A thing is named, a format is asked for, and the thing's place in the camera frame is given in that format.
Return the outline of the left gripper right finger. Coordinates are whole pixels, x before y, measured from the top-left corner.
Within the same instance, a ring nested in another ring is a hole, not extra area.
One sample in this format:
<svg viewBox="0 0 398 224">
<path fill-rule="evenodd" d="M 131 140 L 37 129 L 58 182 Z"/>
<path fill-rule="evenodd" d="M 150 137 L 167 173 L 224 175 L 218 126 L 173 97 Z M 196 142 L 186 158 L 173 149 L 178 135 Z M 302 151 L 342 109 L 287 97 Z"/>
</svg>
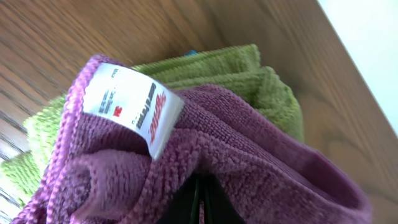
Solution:
<svg viewBox="0 0 398 224">
<path fill-rule="evenodd" d="M 245 224 L 214 175 L 203 177 L 205 224 Z"/>
</svg>

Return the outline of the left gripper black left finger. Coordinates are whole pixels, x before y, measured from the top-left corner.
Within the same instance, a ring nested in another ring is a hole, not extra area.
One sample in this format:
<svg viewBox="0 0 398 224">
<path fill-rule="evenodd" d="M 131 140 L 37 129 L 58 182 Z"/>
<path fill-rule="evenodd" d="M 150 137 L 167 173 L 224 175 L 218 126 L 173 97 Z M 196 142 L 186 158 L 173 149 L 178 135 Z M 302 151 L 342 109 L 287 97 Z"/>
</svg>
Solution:
<svg viewBox="0 0 398 224">
<path fill-rule="evenodd" d="M 192 174 L 174 195 L 168 210 L 157 224 L 199 224 L 200 178 Z"/>
</svg>

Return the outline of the purple microfiber cloth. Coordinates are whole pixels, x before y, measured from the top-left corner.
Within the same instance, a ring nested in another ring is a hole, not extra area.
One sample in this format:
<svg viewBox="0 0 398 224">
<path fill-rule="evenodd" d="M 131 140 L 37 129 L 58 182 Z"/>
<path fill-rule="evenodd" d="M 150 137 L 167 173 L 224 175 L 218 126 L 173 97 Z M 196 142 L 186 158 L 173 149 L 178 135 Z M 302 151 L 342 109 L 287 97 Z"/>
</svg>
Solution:
<svg viewBox="0 0 398 224">
<path fill-rule="evenodd" d="M 95 55 L 69 89 L 52 158 L 14 223 L 157 223 L 192 175 L 246 223 L 370 223 L 361 189 L 217 85 L 172 91 Z"/>
</svg>

